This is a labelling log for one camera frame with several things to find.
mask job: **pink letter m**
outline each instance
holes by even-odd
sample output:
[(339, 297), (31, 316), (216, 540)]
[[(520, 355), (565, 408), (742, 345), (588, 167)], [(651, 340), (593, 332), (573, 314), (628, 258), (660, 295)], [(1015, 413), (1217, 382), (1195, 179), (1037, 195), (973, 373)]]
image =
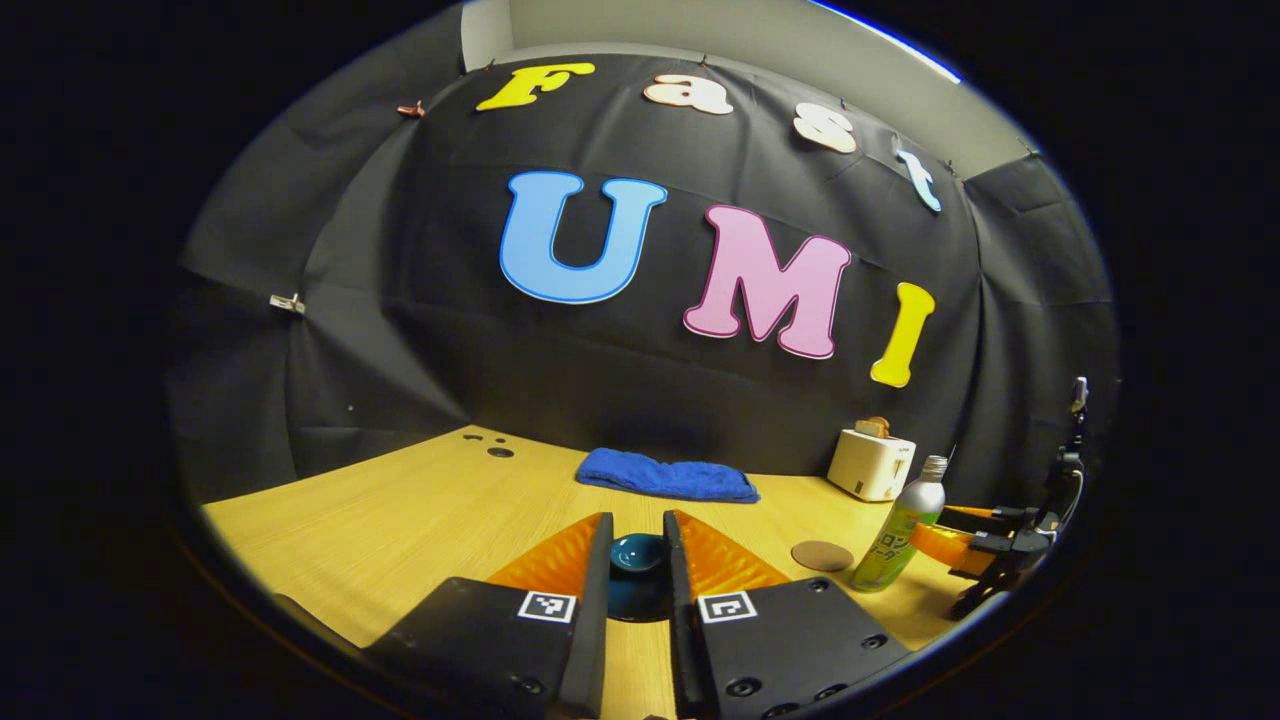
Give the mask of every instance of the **pink letter m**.
[(733, 315), (733, 295), (741, 287), (755, 342), (769, 337), (795, 302), (791, 324), (778, 333), (778, 345), (803, 357), (831, 357), (836, 352), (831, 340), (836, 291), (840, 275), (852, 261), (849, 249), (813, 236), (785, 269), (778, 269), (773, 241), (759, 215), (713, 205), (707, 210), (707, 220), (716, 225), (716, 254), (703, 301), (685, 311), (685, 327), (710, 337), (736, 336), (742, 323)]

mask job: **folded towel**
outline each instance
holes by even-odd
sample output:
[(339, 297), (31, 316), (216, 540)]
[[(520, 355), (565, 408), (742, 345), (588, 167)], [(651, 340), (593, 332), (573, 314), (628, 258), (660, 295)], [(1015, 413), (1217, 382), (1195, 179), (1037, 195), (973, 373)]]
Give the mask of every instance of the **folded towel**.
[(713, 462), (658, 462), (636, 452), (593, 450), (577, 469), (577, 482), (675, 500), (759, 502), (760, 493), (741, 470)]

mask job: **blue letter u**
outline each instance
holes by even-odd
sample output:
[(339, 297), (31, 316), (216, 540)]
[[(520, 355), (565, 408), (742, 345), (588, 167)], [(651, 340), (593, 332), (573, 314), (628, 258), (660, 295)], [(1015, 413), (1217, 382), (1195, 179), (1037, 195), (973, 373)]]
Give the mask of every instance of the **blue letter u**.
[(667, 190), (652, 182), (617, 178), (602, 191), (613, 199), (613, 217), (600, 258), (585, 268), (556, 259), (556, 228), (564, 200), (582, 190), (582, 179), (568, 173), (521, 173), (507, 183), (516, 193), (502, 231), (502, 274), (511, 284), (539, 300), (582, 305), (613, 297), (627, 287), (640, 264), (649, 210), (667, 200)]

